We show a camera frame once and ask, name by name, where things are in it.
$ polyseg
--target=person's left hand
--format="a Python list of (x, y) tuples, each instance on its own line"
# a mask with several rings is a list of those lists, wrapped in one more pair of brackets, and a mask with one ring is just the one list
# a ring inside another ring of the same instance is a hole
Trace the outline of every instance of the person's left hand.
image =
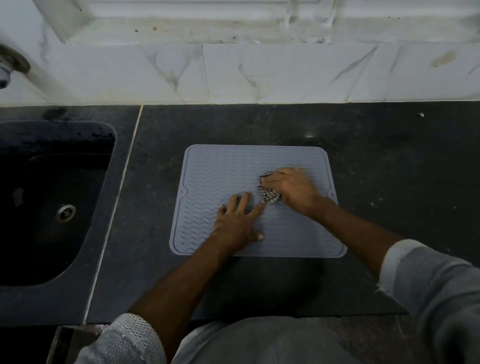
[(252, 224), (265, 209), (265, 202), (262, 201), (249, 214), (245, 214), (251, 195), (250, 192), (245, 192), (237, 207), (238, 195), (234, 194), (227, 207), (222, 205), (216, 213), (216, 221), (208, 240), (214, 241), (220, 249), (225, 249), (227, 255), (233, 255), (249, 243), (264, 238), (263, 234), (252, 229)]

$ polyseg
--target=wavy pattern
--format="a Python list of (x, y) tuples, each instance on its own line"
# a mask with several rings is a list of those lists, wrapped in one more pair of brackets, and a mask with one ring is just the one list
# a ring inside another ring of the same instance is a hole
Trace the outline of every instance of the wavy pattern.
[[(303, 168), (336, 202), (328, 160), (321, 148), (195, 145), (187, 149), (184, 163), (180, 186), (188, 192), (177, 198), (170, 237), (170, 247), (176, 254), (190, 255), (202, 244), (210, 234), (218, 207), (232, 194), (251, 191), (254, 203), (260, 202), (258, 176), (280, 167)], [(267, 205), (256, 225), (265, 239), (237, 255), (333, 258), (346, 252), (346, 247), (323, 226), (281, 202)]]

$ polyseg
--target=hand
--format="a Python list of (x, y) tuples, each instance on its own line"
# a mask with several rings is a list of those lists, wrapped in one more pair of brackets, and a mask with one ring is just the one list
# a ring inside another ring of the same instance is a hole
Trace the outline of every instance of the hand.
[(220, 249), (225, 249), (227, 255), (233, 255), (249, 243), (264, 238), (263, 234), (252, 230), (252, 224), (265, 209), (265, 202), (259, 203), (246, 215), (245, 208), (251, 195), (250, 192), (245, 192), (237, 207), (238, 195), (234, 194), (227, 207), (222, 205), (216, 213), (216, 221), (208, 240), (216, 242)]
[(328, 200), (321, 197), (313, 182), (300, 168), (280, 168), (263, 177), (261, 186), (282, 194), (282, 201), (302, 215), (311, 217), (317, 205)]

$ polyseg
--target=faucet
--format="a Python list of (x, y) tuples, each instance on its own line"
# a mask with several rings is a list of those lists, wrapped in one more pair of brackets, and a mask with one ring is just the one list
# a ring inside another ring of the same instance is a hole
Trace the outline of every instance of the faucet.
[(0, 44), (0, 89), (10, 84), (10, 75), (13, 71), (27, 73), (30, 64), (24, 56), (16, 50)]

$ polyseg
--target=shirt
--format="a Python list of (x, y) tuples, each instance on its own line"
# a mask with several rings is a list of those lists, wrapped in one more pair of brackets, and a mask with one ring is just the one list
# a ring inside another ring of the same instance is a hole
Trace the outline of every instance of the shirt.
[[(388, 250), (379, 289), (418, 322), (439, 363), (480, 362), (480, 270), (415, 240)], [(174, 364), (358, 363), (335, 335), (308, 318), (254, 317), (212, 322), (187, 335)], [(83, 348), (77, 364), (166, 364), (158, 335), (141, 317), (119, 316)]]

